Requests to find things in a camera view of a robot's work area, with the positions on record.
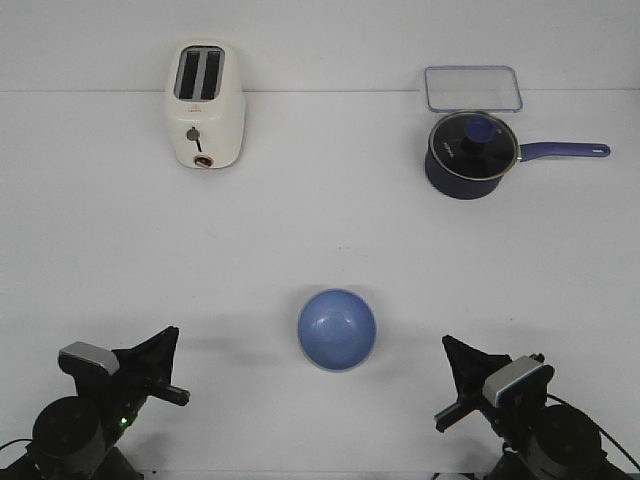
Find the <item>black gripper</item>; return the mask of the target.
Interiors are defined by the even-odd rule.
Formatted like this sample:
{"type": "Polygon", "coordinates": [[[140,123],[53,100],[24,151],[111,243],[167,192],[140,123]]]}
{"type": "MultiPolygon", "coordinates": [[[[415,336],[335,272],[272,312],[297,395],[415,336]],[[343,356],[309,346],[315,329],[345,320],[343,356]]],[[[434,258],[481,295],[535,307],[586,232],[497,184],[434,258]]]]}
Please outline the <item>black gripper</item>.
{"type": "Polygon", "coordinates": [[[445,335],[442,344],[449,361],[457,391],[456,401],[435,416],[436,429],[444,432],[474,411],[482,413],[496,434],[505,440],[526,440],[539,413],[545,408],[547,386],[554,368],[543,362],[537,372],[508,390],[493,407],[482,395],[486,378],[511,362],[506,354],[488,354],[461,340],[445,335]]]}
{"type": "Polygon", "coordinates": [[[98,367],[84,367],[74,375],[77,393],[98,407],[106,430],[126,430],[149,397],[186,406],[190,392],[171,383],[179,329],[169,326],[129,349],[113,349],[119,370],[108,375],[98,367]]]}

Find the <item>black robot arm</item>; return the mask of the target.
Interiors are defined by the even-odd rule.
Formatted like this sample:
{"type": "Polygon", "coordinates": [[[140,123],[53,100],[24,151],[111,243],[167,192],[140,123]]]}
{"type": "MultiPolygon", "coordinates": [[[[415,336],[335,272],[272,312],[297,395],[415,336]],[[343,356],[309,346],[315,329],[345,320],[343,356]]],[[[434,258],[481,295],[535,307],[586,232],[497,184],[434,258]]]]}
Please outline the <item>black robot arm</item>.
{"type": "Polygon", "coordinates": [[[434,416],[443,433],[478,411],[503,440],[487,479],[630,479],[611,463],[607,439],[629,453],[587,414],[548,393],[555,370],[542,354],[517,359],[482,352],[446,335],[442,344],[457,397],[434,416]]]}
{"type": "Polygon", "coordinates": [[[171,376],[179,329],[169,326],[129,349],[74,342],[58,353],[76,393],[47,405],[25,453],[3,479],[142,479],[117,447],[150,397],[185,406],[190,392],[171,376]]]}

